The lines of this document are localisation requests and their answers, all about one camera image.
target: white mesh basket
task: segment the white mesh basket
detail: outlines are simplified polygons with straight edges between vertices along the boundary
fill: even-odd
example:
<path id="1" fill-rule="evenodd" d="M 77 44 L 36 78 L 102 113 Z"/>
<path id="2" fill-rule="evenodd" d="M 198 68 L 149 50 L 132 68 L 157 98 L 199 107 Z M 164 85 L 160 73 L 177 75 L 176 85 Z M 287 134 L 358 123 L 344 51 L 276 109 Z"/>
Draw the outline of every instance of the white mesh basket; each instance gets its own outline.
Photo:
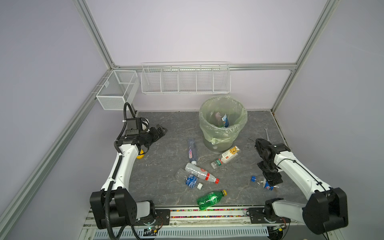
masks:
<path id="1" fill-rule="evenodd" d="M 140 82 L 136 71 L 113 70 L 96 97 L 105 110 L 122 110 L 132 103 Z"/>
<path id="2" fill-rule="evenodd" d="M 229 63 L 167 67 L 156 67 L 156 64 L 159 63 L 143 63 L 141 89 L 144 94 L 223 94 L 231 91 Z"/>

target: yellow object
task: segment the yellow object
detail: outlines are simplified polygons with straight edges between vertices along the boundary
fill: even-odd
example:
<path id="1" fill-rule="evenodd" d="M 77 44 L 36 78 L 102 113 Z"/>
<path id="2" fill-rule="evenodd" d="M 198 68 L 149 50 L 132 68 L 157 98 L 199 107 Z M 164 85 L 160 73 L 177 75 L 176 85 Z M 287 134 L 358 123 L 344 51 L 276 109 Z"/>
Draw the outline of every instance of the yellow object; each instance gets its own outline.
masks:
<path id="1" fill-rule="evenodd" d="M 137 159 L 142 159 L 144 157 L 143 150 L 140 151 L 140 155 L 138 155 L 136 158 Z"/>

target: trash bag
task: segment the trash bag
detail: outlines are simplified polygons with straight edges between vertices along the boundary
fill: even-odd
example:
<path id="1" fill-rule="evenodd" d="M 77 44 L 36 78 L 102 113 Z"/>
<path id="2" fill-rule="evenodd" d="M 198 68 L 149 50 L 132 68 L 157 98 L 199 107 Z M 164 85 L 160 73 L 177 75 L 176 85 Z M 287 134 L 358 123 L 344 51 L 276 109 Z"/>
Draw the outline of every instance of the trash bag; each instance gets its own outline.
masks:
<path id="1" fill-rule="evenodd" d="M 227 115 L 229 127 L 217 127 L 217 117 L 215 116 L 217 112 Z M 206 100 L 199 111 L 199 123 L 206 140 L 205 145 L 211 150 L 212 146 L 208 146 L 211 144 L 225 144 L 227 148 L 230 148 L 247 119 L 248 113 L 244 106 L 230 96 L 218 96 Z"/>

